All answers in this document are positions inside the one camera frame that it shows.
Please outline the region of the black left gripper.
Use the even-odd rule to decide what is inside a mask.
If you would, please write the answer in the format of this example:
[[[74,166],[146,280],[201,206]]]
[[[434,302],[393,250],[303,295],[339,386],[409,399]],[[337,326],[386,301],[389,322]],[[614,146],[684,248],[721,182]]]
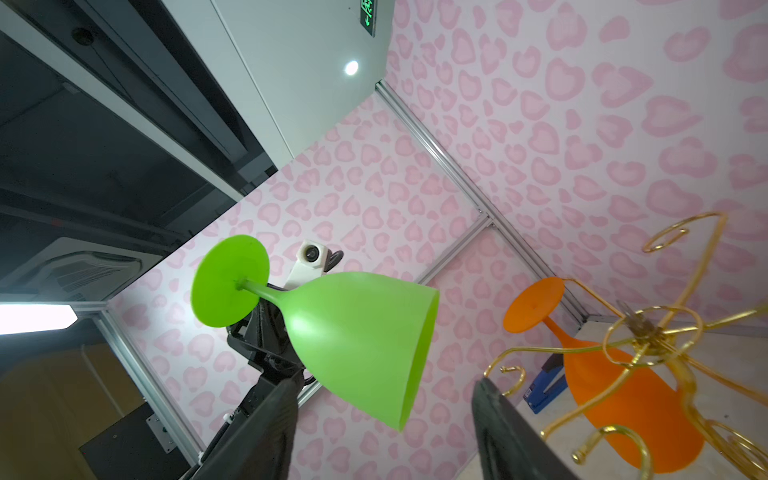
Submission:
[[[277,385],[283,380],[312,385],[315,378],[305,376],[288,336],[284,317],[277,306],[261,299],[243,319],[226,328],[227,344],[261,373],[260,379]]]

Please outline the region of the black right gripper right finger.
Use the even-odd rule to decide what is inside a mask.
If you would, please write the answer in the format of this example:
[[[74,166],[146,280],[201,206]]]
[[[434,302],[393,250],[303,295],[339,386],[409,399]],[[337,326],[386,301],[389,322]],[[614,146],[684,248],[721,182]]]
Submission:
[[[485,479],[577,479],[491,380],[475,383],[471,408]]]

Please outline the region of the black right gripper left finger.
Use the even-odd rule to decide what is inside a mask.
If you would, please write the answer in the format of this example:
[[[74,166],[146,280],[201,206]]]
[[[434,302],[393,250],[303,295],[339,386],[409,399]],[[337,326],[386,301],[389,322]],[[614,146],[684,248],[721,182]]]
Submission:
[[[185,477],[288,478],[303,387],[300,372],[277,384],[253,386]]]

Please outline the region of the green wine glass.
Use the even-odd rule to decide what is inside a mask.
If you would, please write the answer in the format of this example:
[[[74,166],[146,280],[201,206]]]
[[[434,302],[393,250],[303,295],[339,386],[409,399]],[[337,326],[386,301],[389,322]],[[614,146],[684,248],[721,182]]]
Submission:
[[[438,290],[370,272],[323,275],[292,290],[269,286],[270,259],[237,235],[200,262],[190,301],[197,319],[223,328],[266,300],[283,315],[300,361],[334,395],[390,428],[405,428],[438,316]]]

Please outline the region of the orange wine glass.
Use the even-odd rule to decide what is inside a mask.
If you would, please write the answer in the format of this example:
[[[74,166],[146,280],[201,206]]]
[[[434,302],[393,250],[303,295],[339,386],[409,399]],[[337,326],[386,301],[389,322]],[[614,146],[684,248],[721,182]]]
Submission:
[[[522,333],[544,323],[563,348],[595,349],[570,351],[563,357],[567,385],[582,406],[613,384],[624,368],[610,362],[598,343],[570,336],[549,318],[564,293],[565,282],[557,277],[532,284],[511,303],[503,325],[508,332]],[[681,393],[652,369],[640,368],[585,416],[596,428],[620,425],[631,429],[648,446],[654,471],[672,473],[693,463],[704,446],[703,436],[686,418],[680,400]]]

